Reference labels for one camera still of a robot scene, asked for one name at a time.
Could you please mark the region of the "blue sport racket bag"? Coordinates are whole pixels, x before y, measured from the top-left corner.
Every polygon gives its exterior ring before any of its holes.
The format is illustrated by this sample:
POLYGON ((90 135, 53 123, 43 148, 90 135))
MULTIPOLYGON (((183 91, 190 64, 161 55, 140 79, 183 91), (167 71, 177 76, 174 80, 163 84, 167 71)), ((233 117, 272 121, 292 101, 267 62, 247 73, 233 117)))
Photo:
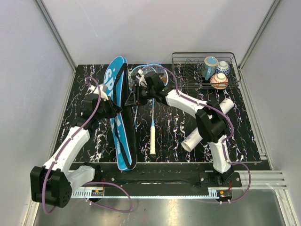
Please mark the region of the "blue sport racket bag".
POLYGON ((136 167, 137 142, 132 107, 126 106, 129 97, 127 60, 115 57, 106 69, 104 85, 106 95, 120 112, 110 119, 111 131, 116 149, 117 166, 120 171, 130 171, 136 167))

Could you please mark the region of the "blue badminton racket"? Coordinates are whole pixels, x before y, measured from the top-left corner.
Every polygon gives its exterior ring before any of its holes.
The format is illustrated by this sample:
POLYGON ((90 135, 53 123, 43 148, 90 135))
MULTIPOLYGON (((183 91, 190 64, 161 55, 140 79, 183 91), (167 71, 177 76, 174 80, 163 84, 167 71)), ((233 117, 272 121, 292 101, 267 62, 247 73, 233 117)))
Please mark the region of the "blue badminton racket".
POLYGON ((136 74, 138 72, 139 69, 143 70, 143 74, 146 74, 146 69, 144 69, 146 67, 146 65, 138 65, 135 68, 133 68, 129 74, 128 74, 128 87, 129 87, 129 91, 130 93, 134 91, 134 86, 138 85, 138 79, 136 78, 136 74))
MULTIPOLYGON (((152 69, 157 72, 161 73, 162 75, 160 76, 160 79, 163 81, 164 85, 166 86, 168 84, 168 74, 167 71, 163 68, 161 68, 159 64, 149 64, 152 69)), ((150 156, 154 157, 156 155, 156 129, 155 129, 155 122, 154 122, 154 104, 155 104, 155 99, 152 99, 152 121, 151 121, 151 127, 150 127, 150 156)))

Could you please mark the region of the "white shuttlecock tube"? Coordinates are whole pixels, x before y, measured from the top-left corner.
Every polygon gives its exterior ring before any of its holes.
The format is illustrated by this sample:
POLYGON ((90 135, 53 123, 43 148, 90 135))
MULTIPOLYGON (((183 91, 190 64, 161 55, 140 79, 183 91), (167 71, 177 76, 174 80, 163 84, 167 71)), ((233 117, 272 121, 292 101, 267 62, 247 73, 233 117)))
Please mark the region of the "white shuttlecock tube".
POLYGON ((181 146, 187 152, 191 152, 202 140, 205 142, 217 141, 226 134, 229 123, 224 115, 234 106, 231 99, 225 98, 222 102, 209 101, 203 109, 195 114, 197 127, 181 142, 181 146))

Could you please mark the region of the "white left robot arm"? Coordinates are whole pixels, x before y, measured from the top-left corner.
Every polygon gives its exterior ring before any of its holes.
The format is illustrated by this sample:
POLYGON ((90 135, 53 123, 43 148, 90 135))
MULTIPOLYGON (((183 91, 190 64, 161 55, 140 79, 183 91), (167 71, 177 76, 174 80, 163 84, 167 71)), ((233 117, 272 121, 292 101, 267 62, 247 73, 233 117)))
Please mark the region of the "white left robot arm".
POLYGON ((83 114, 76 119, 66 139, 43 166, 30 172, 31 197, 34 202, 63 208, 72 192, 86 183, 97 186, 102 180, 99 164, 85 162, 69 172, 73 160, 95 132, 99 120, 110 119, 122 111, 110 97, 89 94, 84 100, 83 114))

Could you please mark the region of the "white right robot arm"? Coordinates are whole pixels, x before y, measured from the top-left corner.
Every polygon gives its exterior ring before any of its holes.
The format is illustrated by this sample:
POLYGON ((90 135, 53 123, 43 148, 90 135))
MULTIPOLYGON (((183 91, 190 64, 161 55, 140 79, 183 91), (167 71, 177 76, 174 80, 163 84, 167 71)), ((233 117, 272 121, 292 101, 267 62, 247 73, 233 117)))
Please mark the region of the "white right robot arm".
POLYGON ((216 172, 213 176, 215 184, 222 187, 229 183, 233 169, 226 147, 229 139, 226 128, 233 125, 226 113, 233 107, 233 102, 225 99, 222 104, 226 109, 223 109, 219 103, 195 99, 166 85, 163 74, 156 71, 143 73, 140 69, 135 73, 131 72, 128 81, 130 95, 126 105, 145 105, 148 100, 155 99, 196 119, 196 134, 192 139, 196 143, 203 140, 209 144, 216 172))

